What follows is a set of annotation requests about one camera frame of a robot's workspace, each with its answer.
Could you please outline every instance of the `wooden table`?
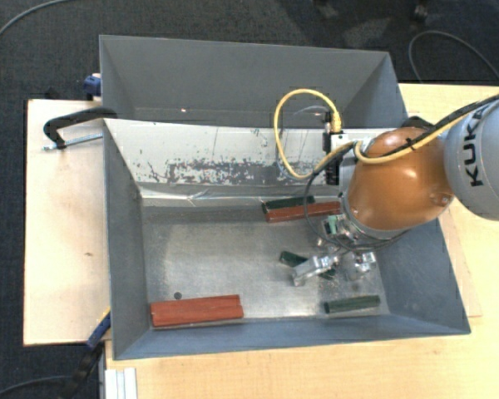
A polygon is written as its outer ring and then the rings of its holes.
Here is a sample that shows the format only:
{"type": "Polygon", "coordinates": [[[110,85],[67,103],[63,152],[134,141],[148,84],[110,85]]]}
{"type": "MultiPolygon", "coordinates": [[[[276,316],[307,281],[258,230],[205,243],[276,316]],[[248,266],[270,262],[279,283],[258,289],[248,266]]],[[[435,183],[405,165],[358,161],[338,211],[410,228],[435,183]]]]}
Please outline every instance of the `wooden table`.
{"type": "MultiPolygon", "coordinates": [[[[400,88],[409,114],[428,121],[499,92],[400,88]]],[[[26,345],[85,341],[109,303],[101,142],[41,151],[47,119],[90,105],[96,103],[28,103],[26,345]]],[[[98,129],[94,123],[73,134],[98,129]]],[[[106,367],[135,367],[140,399],[498,398],[499,222],[480,219],[458,202],[441,221],[471,316],[470,335],[118,362],[108,341],[106,367]]]]}

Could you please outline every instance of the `yellow cable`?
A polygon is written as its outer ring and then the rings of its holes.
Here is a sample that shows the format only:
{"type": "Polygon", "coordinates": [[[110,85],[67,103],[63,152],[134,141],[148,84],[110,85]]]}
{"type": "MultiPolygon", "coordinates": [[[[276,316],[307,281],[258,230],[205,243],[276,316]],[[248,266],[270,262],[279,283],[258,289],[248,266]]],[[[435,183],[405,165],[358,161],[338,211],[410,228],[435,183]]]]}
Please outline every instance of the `yellow cable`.
{"type": "MultiPolygon", "coordinates": [[[[292,165],[288,162],[286,155],[284,154],[284,149],[283,149],[283,144],[281,143],[281,138],[279,137],[279,116],[281,114],[281,108],[283,108],[284,103],[290,99],[292,96],[295,95],[301,95],[301,94],[309,94],[313,95],[316,97],[319,97],[320,99],[324,100],[327,105],[331,108],[331,111],[333,112],[331,114],[331,122],[332,122],[332,130],[336,131],[337,133],[342,130],[342,121],[340,119],[340,114],[338,113],[338,110],[336,109],[336,106],[334,105],[333,101],[331,101],[326,95],[323,93],[312,90],[312,89],[297,89],[293,90],[286,95],[283,96],[283,98],[279,101],[279,104],[275,108],[275,113],[274,113],[274,135],[275,135],[275,144],[277,146],[277,151],[279,152],[279,156],[281,157],[281,160],[283,161],[284,168],[295,178],[298,180],[305,180],[308,179],[311,175],[312,172],[300,175],[299,173],[296,173],[295,170],[292,168],[292,165]]],[[[314,170],[317,170],[321,167],[323,167],[329,160],[331,160],[335,154],[340,152],[343,148],[345,148],[347,145],[340,146],[339,148],[336,148],[333,150],[333,152],[327,154],[314,168],[314,170]]]]}
{"type": "Polygon", "coordinates": [[[386,156],[377,156],[377,157],[369,157],[366,156],[362,153],[361,151],[361,146],[362,146],[362,141],[358,141],[357,144],[354,147],[354,153],[357,159],[364,164],[382,164],[382,163],[388,163],[389,161],[396,160],[397,158],[401,158],[402,156],[406,154],[410,154],[411,152],[418,150],[422,146],[426,145],[427,143],[431,142],[432,140],[436,139],[437,136],[439,136],[442,132],[444,132],[447,129],[450,129],[453,127],[455,124],[460,122],[462,118],[467,116],[468,113],[463,114],[462,116],[458,117],[454,121],[451,121],[450,123],[446,124],[444,127],[440,127],[438,130],[435,130],[433,133],[431,133],[428,136],[425,136],[423,139],[421,139],[418,143],[414,144],[414,146],[409,146],[408,148],[405,148],[404,150],[400,150],[399,152],[396,152],[395,154],[391,155],[386,155],[386,156]]]}

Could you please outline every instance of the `red wooden block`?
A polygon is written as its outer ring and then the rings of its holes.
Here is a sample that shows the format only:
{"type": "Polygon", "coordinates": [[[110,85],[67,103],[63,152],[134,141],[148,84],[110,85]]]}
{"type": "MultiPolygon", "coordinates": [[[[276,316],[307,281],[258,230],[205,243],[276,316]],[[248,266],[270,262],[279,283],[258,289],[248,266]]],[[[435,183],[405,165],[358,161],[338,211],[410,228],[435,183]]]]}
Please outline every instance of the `red wooden block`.
{"type": "Polygon", "coordinates": [[[150,312],[152,324],[156,328],[238,319],[244,316],[239,295],[156,302],[150,304],[150,312]]]}
{"type": "MultiPolygon", "coordinates": [[[[307,205],[307,211],[310,217],[330,216],[340,213],[340,203],[338,201],[328,203],[315,203],[307,205]]],[[[286,222],[288,220],[297,220],[305,217],[302,205],[295,207],[286,207],[284,209],[271,209],[266,214],[266,221],[269,223],[286,222]]]]}

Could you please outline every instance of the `dark gray carpet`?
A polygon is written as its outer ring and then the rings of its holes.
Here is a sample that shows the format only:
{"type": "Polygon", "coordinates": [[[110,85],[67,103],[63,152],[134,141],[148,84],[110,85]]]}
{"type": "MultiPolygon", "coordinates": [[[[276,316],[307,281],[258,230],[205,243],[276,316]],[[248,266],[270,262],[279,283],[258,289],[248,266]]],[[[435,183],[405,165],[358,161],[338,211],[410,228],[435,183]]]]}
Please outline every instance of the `dark gray carpet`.
{"type": "MultiPolygon", "coordinates": [[[[0,27],[49,0],[0,0],[0,27]]],[[[499,71],[499,0],[432,0],[425,25],[410,22],[414,0],[91,0],[23,19],[0,39],[0,389],[34,377],[69,374],[80,346],[22,347],[23,102],[53,88],[85,99],[83,79],[98,71],[98,34],[349,47],[388,51],[399,81],[416,81],[408,43],[436,29],[470,42],[499,71]]],[[[485,64],[440,37],[417,42],[425,81],[497,84],[485,64]]],[[[50,397],[55,387],[12,397],[50,397]]],[[[96,383],[78,397],[96,397],[96,383]]]]}

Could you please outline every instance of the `kuka logo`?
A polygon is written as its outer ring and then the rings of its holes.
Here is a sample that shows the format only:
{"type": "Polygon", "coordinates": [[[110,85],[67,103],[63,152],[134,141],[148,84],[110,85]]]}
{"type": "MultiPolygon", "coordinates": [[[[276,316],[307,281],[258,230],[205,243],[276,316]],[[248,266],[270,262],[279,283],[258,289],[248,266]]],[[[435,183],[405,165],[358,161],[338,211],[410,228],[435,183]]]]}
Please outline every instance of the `kuka logo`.
{"type": "Polygon", "coordinates": [[[471,178],[470,185],[471,186],[482,186],[482,180],[479,180],[479,169],[477,165],[477,151],[475,148],[475,130],[479,126],[482,118],[482,113],[484,112],[484,108],[475,112],[471,120],[467,123],[466,130],[467,136],[464,137],[464,146],[462,147],[465,151],[470,151],[470,158],[464,160],[464,165],[466,166],[466,174],[471,178]]]}

